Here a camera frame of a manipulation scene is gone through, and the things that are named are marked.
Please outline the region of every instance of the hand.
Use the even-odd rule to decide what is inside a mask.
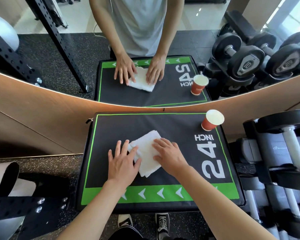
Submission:
[[[129,140],[126,140],[120,153],[121,141],[119,140],[115,148],[114,158],[112,156],[112,151],[108,151],[108,181],[115,180],[121,189],[126,189],[129,185],[131,185],[138,174],[141,164],[141,158],[139,158],[136,164],[133,166],[133,158],[136,155],[138,147],[134,147],[127,156],[128,144]]]
[[[155,54],[152,58],[148,72],[145,76],[145,81],[148,84],[156,84],[157,80],[161,81],[164,78],[164,67],[166,65],[165,55],[157,55]]]
[[[134,78],[134,74],[138,72],[136,66],[134,65],[133,61],[128,56],[128,54],[124,52],[123,54],[116,55],[116,58],[117,58],[117,64],[115,66],[114,79],[115,80],[117,79],[117,75],[119,72],[120,83],[123,84],[125,80],[126,84],[128,85],[129,84],[128,73],[129,73],[132,81],[135,83],[136,79]]]
[[[168,174],[176,177],[180,170],[188,166],[177,143],[165,138],[155,139],[154,142],[152,146],[160,153],[160,156],[154,156],[153,159],[160,163]]]

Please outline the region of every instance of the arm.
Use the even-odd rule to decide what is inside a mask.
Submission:
[[[162,80],[164,77],[164,67],[168,50],[172,40],[177,32],[177,27],[182,16],[182,10],[185,0],[168,0],[167,12],[164,18],[162,35],[160,38],[157,52],[151,63],[146,75],[146,81],[150,84],[156,84],[157,80]]]
[[[176,143],[164,138],[156,139],[155,143],[153,147],[161,157],[154,159],[189,193],[217,240],[276,240],[189,166]]]
[[[120,83],[123,84],[124,76],[126,84],[129,84],[129,73],[133,82],[136,82],[134,78],[134,73],[137,72],[136,66],[127,55],[123,45],[121,44],[115,24],[110,13],[108,12],[106,0],[89,0],[89,3],[96,23],[104,33],[105,37],[109,40],[113,52],[117,58],[114,79],[117,79],[117,74],[119,72]]]
[[[114,158],[109,150],[108,180],[104,183],[100,193],[60,234],[58,240],[95,240],[100,238],[113,209],[125,189],[136,177],[140,167],[141,159],[138,159],[133,166],[133,157],[138,148],[133,148],[127,156],[128,144],[129,141],[126,140],[120,153],[121,141],[118,141]]]

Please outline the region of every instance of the person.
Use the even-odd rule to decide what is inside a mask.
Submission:
[[[142,159],[138,159],[133,165],[133,157],[138,148],[134,147],[127,155],[128,144],[129,141],[126,140],[120,151],[121,141],[118,141],[114,157],[112,151],[109,150],[108,180],[104,183],[100,193],[60,234],[58,240],[100,238],[110,214],[126,188],[133,182],[141,164]],[[167,173],[174,176],[189,193],[217,240],[276,239],[188,165],[176,143],[161,138],[155,139],[152,146],[160,153],[160,156],[155,156],[153,159],[159,162]],[[157,239],[171,239],[169,215],[156,214],[155,218]],[[133,228],[130,217],[119,215],[118,223],[119,229],[109,240],[144,239]]]
[[[136,82],[136,66],[130,57],[153,56],[146,82],[164,77],[169,47],[176,35],[184,0],[89,0],[92,14],[111,45],[117,60],[114,79]]]

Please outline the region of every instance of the bolt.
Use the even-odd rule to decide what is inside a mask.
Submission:
[[[44,203],[44,198],[41,198],[39,201],[38,201],[38,205],[40,205],[40,204],[43,204]]]
[[[36,212],[36,213],[40,213],[41,210],[42,210],[42,206],[39,206],[39,207],[35,210],[35,212]]]

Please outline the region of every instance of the folded cloth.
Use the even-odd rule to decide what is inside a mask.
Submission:
[[[128,152],[135,146],[138,146],[133,161],[136,163],[139,158],[142,158],[139,168],[141,177],[145,176],[147,178],[151,173],[154,173],[161,167],[157,161],[153,160],[153,157],[159,156],[160,153],[152,147],[153,140],[159,138],[161,138],[159,133],[156,130],[153,130],[139,139],[130,142],[128,145]]]
[[[142,90],[146,90],[148,92],[152,92],[152,90],[155,88],[155,84],[149,85],[146,82],[146,74],[148,72],[148,68],[142,68],[140,66],[136,67],[137,74],[134,75],[134,78],[136,79],[136,82],[133,82],[131,78],[129,78],[129,85],[133,88],[138,88]]]

